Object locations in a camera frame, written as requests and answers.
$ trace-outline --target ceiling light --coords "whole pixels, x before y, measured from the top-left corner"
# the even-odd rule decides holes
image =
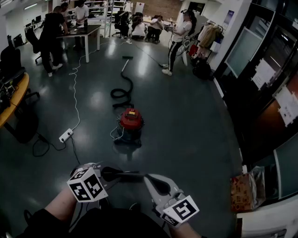
[[[35,3],[35,4],[31,5],[31,6],[28,6],[28,7],[24,8],[24,10],[26,10],[26,9],[28,9],[28,8],[31,8],[31,7],[33,7],[33,6],[35,6],[35,5],[37,5],[37,3]]]

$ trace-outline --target glossy floor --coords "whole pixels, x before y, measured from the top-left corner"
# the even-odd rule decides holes
[[[91,39],[89,50],[95,49],[96,40]],[[68,63],[49,78],[41,64],[35,65],[37,55],[30,44],[20,50],[30,87],[41,95],[38,101],[27,101],[39,117],[38,132],[62,147],[58,138],[78,123],[73,97],[75,76],[69,73],[84,52],[74,52],[70,47]],[[77,154],[81,163],[108,160],[123,170],[172,178],[200,209],[190,221],[195,230],[209,238],[228,237],[236,221],[230,212],[229,179],[241,172],[233,126],[214,83],[195,77],[192,67],[185,67],[181,57],[175,62],[172,77],[162,74],[157,61],[167,62],[167,53],[166,47],[151,43],[103,44],[100,52],[90,55],[88,64],[82,59],[76,78],[81,123],[73,135]],[[125,74],[135,84],[132,100],[145,120],[139,149],[115,146],[109,135],[121,111],[113,110],[115,100],[110,91],[128,88],[120,76],[123,55],[134,57]],[[45,207],[66,185],[77,165],[70,140],[66,150],[57,152],[51,147],[45,156],[35,158],[32,145],[36,139],[19,144],[5,128],[0,130],[0,221],[14,236],[26,227],[24,209],[35,212]],[[41,152],[45,147],[41,144],[36,149]],[[151,211],[144,184],[117,184],[108,193],[112,206],[128,208],[140,202],[144,213],[163,223]]]

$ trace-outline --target vacuum hose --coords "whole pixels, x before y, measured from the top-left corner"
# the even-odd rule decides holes
[[[125,65],[121,71],[121,76],[122,76],[122,78],[124,78],[125,80],[127,80],[130,83],[130,88],[128,91],[125,91],[122,88],[115,88],[111,91],[111,97],[113,99],[120,99],[120,98],[124,98],[124,97],[127,98],[127,100],[122,103],[113,104],[113,108],[122,107],[122,106],[130,106],[130,107],[134,108],[134,105],[130,103],[130,101],[131,101],[130,94],[131,94],[132,89],[134,88],[134,83],[131,81],[131,79],[129,77],[126,77],[125,75],[123,75],[123,71],[124,71],[127,63],[129,62],[129,59],[132,59],[133,57],[132,56],[122,56],[122,58],[128,59],[128,60],[126,61]],[[121,92],[122,94],[119,95],[119,93],[118,93],[118,95],[115,95],[115,92]]]

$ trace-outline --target brown wall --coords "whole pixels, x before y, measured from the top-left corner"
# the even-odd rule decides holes
[[[182,1],[180,0],[132,0],[134,7],[132,13],[135,13],[135,5],[137,2],[145,3],[143,15],[151,16],[162,15],[163,20],[170,19],[177,20]]]

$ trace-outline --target wooden table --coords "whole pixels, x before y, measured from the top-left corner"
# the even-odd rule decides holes
[[[101,25],[88,25],[87,27],[73,27],[70,28],[69,35],[58,35],[57,38],[68,38],[68,37],[85,37],[85,54],[86,62],[89,63],[89,48],[88,48],[88,36],[97,31],[97,50],[100,46],[100,27]]]
[[[0,128],[3,126],[16,137],[15,130],[7,123],[7,121],[11,118],[14,111],[17,109],[17,106],[20,105],[22,99],[26,95],[27,89],[29,85],[29,75],[27,73],[24,74],[24,77],[17,84],[18,89],[13,93],[12,98],[10,99],[10,107],[6,108],[0,114]]]

